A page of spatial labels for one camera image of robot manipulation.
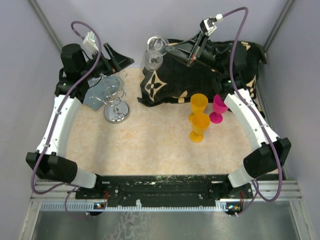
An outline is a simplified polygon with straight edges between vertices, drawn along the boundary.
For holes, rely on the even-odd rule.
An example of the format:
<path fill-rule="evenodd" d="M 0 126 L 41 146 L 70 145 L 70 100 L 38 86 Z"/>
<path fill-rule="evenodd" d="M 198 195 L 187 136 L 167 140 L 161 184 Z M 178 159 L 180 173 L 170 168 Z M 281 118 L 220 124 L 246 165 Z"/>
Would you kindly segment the clear wine glass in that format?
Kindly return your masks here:
<path fill-rule="evenodd" d="M 146 42 L 146 53 L 144 55 L 144 67 L 148 71 L 156 71 L 163 64 L 166 47 L 169 45 L 167 38 L 159 34 L 150 36 Z"/>

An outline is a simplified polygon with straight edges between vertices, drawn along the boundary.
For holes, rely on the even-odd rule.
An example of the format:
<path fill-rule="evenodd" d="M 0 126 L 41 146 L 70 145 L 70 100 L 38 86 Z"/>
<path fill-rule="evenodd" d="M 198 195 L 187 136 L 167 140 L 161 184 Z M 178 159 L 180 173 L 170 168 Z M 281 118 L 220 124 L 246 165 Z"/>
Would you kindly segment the yellow plastic wine glass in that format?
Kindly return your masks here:
<path fill-rule="evenodd" d="M 191 119 L 191 132 L 189 138 L 194 143 L 200 143 L 204 139 L 204 132 L 208 129 L 211 120 L 203 112 L 195 113 Z"/>
<path fill-rule="evenodd" d="M 203 113 L 209 103 L 208 98 L 202 93 L 193 94 L 190 98 L 191 113 L 188 116 L 189 122 L 192 122 L 192 118 L 196 113 Z"/>

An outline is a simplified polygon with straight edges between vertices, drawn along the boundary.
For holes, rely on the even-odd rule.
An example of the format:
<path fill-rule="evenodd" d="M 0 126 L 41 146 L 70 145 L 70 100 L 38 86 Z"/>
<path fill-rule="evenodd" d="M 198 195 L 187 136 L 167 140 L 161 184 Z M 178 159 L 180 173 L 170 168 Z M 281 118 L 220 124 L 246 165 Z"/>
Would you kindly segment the magenta plastic wine glass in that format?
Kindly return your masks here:
<path fill-rule="evenodd" d="M 213 112 L 209 115 L 210 121 L 214 124 L 220 124 L 223 121 L 223 114 L 228 111 L 227 105 L 217 94 L 213 98 Z"/>

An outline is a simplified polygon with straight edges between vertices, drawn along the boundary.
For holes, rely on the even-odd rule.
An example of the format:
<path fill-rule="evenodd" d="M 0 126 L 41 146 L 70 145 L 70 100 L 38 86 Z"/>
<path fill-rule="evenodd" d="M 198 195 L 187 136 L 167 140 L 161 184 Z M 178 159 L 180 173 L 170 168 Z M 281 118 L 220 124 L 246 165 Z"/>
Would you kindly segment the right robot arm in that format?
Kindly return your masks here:
<path fill-rule="evenodd" d="M 291 149 L 288 138 L 281 139 L 267 124 L 247 89 L 241 71 L 247 65 L 247 50 L 238 40 L 223 43 L 223 48 L 209 40 L 208 33 L 199 31 L 189 40 L 172 40 L 165 51 L 187 67 L 194 63 L 217 70 L 220 77 L 213 80 L 216 96 L 240 121 L 253 152 L 243 159 L 237 170 L 223 181 L 223 192 L 235 198 L 241 186 L 282 167 Z"/>

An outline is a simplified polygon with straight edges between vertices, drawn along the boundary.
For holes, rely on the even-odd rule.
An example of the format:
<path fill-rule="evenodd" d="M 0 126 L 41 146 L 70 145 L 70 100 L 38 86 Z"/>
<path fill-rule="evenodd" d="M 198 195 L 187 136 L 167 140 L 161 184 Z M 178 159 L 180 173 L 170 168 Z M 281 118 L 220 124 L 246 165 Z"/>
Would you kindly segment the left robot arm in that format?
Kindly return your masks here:
<path fill-rule="evenodd" d="M 108 43 L 103 45 L 109 58 L 100 46 L 93 48 L 92 57 L 85 59 L 82 47 L 70 43 L 62 47 L 60 59 L 63 67 L 54 92 L 54 106 L 44 136 L 34 152 L 28 152 L 26 163 L 32 169 L 31 189 L 35 189 L 35 178 L 56 181 L 85 188 L 88 195 L 97 199 L 103 195 L 104 186 L 100 176 L 82 170 L 77 163 L 66 158 L 67 142 L 78 110 L 84 103 L 92 78 L 107 77 L 119 73 L 134 63 L 128 56 L 115 51 Z"/>

